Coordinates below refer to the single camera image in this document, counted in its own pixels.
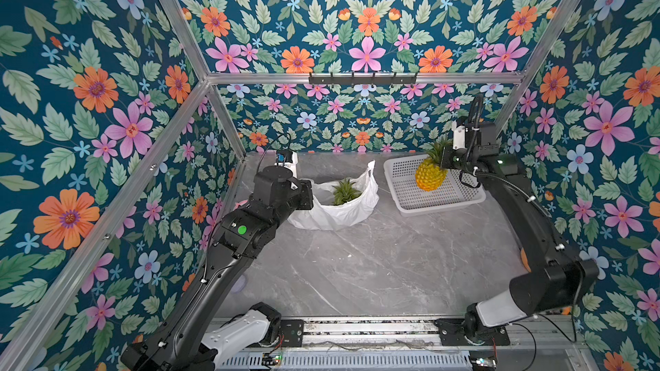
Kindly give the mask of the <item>yellow pineapple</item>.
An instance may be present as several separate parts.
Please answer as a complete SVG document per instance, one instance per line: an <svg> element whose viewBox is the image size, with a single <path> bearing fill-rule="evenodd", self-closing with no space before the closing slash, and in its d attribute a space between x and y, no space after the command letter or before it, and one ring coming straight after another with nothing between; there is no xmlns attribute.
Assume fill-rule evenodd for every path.
<svg viewBox="0 0 660 371"><path fill-rule="evenodd" d="M441 167L441 158L443 146L452 143L450 139L441 139L436 141L430 149L426 151L427 157L417 167L415 172L415 182L417 187L425 192L437 190L445 181L448 169Z"/></svg>

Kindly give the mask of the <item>white plastic bag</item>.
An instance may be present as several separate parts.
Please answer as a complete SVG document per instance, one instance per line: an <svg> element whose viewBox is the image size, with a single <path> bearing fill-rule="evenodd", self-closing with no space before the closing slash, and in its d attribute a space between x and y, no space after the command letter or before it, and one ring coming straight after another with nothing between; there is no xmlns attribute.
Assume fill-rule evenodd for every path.
<svg viewBox="0 0 660 371"><path fill-rule="evenodd" d="M375 161L370 161L364 173L349 178L362 195L347 204L333 205L333 191L340 180L316 184L312 182L314 207L311 211L295 211L289 223L304 230L336 231L350 228L369 218L380 199L379 186L375 178Z"/></svg>

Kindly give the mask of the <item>green pineapple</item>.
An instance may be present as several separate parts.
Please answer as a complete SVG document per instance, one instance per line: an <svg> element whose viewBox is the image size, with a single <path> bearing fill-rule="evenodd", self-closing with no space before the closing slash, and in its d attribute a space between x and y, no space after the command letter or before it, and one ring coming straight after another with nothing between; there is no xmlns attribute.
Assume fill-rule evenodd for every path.
<svg viewBox="0 0 660 371"><path fill-rule="evenodd" d="M333 191L333 205L341 206L358 199L362 192L355 187L355 182L349 178L341 180Z"/></svg>

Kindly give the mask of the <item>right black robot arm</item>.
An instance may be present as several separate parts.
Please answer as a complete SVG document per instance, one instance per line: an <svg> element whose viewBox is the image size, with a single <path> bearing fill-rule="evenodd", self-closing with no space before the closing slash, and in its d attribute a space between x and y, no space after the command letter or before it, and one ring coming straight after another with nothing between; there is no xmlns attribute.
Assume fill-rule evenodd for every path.
<svg viewBox="0 0 660 371"><path fill-rule="evenodd" d="M462 335L471 343L490 341L514 321L559 308L574 308L597 280L599 268L560 237L551 216L531 192L522 162L501 152L495 125L477 120L453 122L453 136L441 165L457 171L470 188L483 188L498 202L529 269L510 280L500 294L467 307Z"/></svg>

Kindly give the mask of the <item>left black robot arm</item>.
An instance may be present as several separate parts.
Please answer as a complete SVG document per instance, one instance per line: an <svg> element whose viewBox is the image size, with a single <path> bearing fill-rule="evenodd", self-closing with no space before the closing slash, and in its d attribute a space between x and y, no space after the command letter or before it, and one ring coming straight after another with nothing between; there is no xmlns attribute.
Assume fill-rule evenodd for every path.
<svg viewBox="0 0 660 371"><path fill-rule="evenodd" d="M205 262L174 310L149 338L126 348L122 363L130 370L215 370L250 345L276 343L281 315L263 302L216 331L209 326L277 229L295 211L312 207L310 181L280 166L259 171L247 204L214 229Z"/></svg>

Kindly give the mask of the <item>white perforated plastic basket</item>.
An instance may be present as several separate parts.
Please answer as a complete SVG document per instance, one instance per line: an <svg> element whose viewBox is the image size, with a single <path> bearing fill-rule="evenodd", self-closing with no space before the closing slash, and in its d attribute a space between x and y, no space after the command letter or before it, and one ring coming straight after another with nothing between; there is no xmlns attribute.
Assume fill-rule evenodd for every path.
<svg viewBox="0 0 660 371"><path fill-rule="evenodd" d="M427 155L388 159L383 164L388 188L403 216L419 216L440 211L454 211L486 200L482 187L466 187L459 171L450 170L438 189L426 192L417 186L415 171Z"/></svg>

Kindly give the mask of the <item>grey purple sponge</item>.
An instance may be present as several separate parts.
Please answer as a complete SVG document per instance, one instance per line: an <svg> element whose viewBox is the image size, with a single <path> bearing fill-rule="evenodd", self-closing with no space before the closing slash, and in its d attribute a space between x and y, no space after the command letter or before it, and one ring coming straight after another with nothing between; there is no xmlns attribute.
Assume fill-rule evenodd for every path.
<svg viewBox="0 0 660 371"><path fill-rule="evenodd" d="M245 289L245 287L247 285L247 282L248 282L248 279L247 279L246 275L242 274L241 276L239 276L239 278L237 278L237 280L235 281L235 283L231 287L230 293L238 294L238 293L242 292Z"/></svg>

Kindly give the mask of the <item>orange plush toy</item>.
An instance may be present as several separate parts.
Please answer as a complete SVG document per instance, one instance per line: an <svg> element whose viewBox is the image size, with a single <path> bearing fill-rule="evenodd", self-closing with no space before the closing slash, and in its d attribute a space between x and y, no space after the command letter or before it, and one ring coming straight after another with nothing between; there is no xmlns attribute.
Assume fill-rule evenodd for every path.
<svg viewBox="0 0 660 371"><path fill-rule="evenodd" d="M521 259L522 265L524 266L526 271L531 272L531 268L529 266L529 260L528 260L527 254L526 254L524 249L520 250L520 259Z"/></svg>

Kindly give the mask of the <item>black hook rail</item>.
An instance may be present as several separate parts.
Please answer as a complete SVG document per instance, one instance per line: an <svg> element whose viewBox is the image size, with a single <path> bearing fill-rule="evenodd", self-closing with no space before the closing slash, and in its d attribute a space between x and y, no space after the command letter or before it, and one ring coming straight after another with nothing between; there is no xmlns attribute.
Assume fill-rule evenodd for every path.
<svg viewBox="0 0 660 371"><path fill-rule="evenodd" d="M415 84L418 80L417 74L400 74L400 73L323 73L323 74L309 74L308 83L310 85L340 85L340 86L353 86L353 85L376 85L376 86L390 86L390 85L408 85Z"/></svg>

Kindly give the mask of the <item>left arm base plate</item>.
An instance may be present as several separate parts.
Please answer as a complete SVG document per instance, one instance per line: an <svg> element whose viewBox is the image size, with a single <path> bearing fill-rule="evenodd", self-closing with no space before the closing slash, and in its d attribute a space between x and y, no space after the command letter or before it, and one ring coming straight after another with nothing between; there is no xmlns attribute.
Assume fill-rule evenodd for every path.
<svg viewBox="0 0 660 371"><path fill-rule="evenodd" d="M264 348L299 348L303 345L305 322L302 319L280 319L266 330L259 345Z"/></svg>

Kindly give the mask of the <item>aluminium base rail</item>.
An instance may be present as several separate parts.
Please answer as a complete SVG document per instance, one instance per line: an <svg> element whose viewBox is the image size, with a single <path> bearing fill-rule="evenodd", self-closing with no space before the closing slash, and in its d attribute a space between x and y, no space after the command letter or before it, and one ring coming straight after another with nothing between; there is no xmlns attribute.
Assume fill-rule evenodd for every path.
<svg viewBox="0 0 660 371"><path fill-rule="evenodd" d="M284 317L305 322L302 347L264 348L250 345L241 352L271 357L287 351L429 351L469 353L471 370L596 370L598 365L584 338L569 341L572 325L565 316L550 315L505 325L509 346L443 346L437 315ZM211 331L233 319L215 319Z"/></svg>

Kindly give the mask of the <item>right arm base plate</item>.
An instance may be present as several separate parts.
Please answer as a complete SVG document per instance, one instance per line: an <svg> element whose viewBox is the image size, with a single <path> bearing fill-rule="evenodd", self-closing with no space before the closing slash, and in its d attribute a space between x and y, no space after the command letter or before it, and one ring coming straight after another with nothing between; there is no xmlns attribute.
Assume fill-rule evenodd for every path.
<svg viewBox="0 0 660 371"><path fill-rule="evenodd" d="M510 338L504 326L486 327L478 319L435 319L443 346L509 346Z"/></svg>

